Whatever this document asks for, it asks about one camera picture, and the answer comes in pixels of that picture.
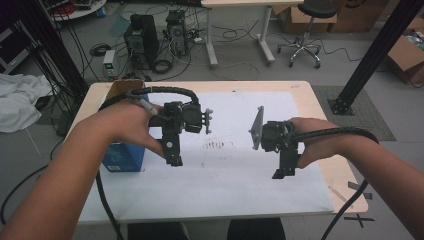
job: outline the white table leg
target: white table leg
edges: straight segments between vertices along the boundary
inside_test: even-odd
[[[218,66],[218,60],[215,55],[215,49],[212,44],[212,8],[208,8],[208,18],[207,18],[207,37],[206,37],[206,49],[209,55],[209,62],[211,64],[211,68],[215,68]]]
[[[271,17],[271,10],[272,10],[272,6],[267,6],[265,8],[265,14],[264,14],[264,19],[263,19],[264,23],[263,23],[263,26],[262,26],[262,33],[257,34],[259,45],[261,46],[262,51],[265,53],[265,57],[268,60],[268,64],[275,62],[275,58],[272,55],[271,50],[269,49],[268,44],[265,41],[267,30],[268,30],[268,23],[269,23],[269,19]]]

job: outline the electronic equipment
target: electronic equipment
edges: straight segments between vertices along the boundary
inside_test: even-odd
[[[119,94],[106,100],[99,111],[123,99],[133,100],[136,104],[140,104],[141,101],[147,101],[144,95],[153,93],[175,93],[191,98],[191,101],[187,103],[180,101],[165,103],[159,113],[153,114],[149,121],[149,127],[162,128],[162,139],[158,140],[162,143],[166,163],[173,167],[182,166],[179,136],[182,130],[184,129],[186,132],[191,133],[200,133],[202,125],[204,125],[206,127],[206,134],[212,132],[209,126],[213,111],[206,109],[202,113],[199,98],[193,91],[177,87],[149,87],[130,90],[127,93]]]
[[[103,59],[103,67],[105,68],[106,75],[109,78],[118,76],[117,64],[115,60],[115,50],[108,50]]]
[[[171,41],[170,48],[172,54],[177,57],[188,54],[188,44],[185,26],[185,11],[170,10],[166,18],[168,36]]]
[[[298,141],[293,138],[295,128],[289,121],[268,121],[263,123],[264,107],[258,108],[258,114],[252,128],[253,149],[258,150],[259,144],[265,152],[280,152],[280,165],[272,179],[283,179],[285,176],[294,176],[299,154]]]
[[[124,33],[129,61],[134,69],[151,69],[159,51],[155,20],[152,15],[133,14]]]

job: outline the floor mat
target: floor mat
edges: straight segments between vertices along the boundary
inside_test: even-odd
[[[342,127],[358,127],[372,132],[379,141],[396,141],[392,131],[381,117],[365,90],[362,90],[352,104],[354,115],[334,115],[328,99],[335,99],[343,86],[312,86],[328,121]]]

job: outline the office chair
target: office chair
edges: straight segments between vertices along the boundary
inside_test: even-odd
[[[301,51],[305,51],[315,58],[315,68],[320,68],[321,61],[317,55],[321,50],[321,45],[307,44],[306,42],[308,41],[314,19],[333,17],[337,13],[337,6],[331,0],[305,0],[303,3],[298,4],[297,7],[304,14],[311,16],[311,20],[309,21],[306,32],[303,34],[303,39],[296,37],[293,43],[278,44],[278,53],[281,52],[281,47],[297,48],[290,58],[289,67],[293,67],[293,61],[297,54]],[[315,53],[313,53],[310,48],[316,49]]]

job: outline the computer tower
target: computer tower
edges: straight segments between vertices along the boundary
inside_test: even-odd
[[[185,26],[185,11],[170,10],[166,18],[167,30],[171,39],[171,52],[176,56],[186,56],[188,54],[187,32]]]
[[[131,15],[124,33],[129,60],[135,69],[151,69],[159,52],[155,20],[152,15]]]

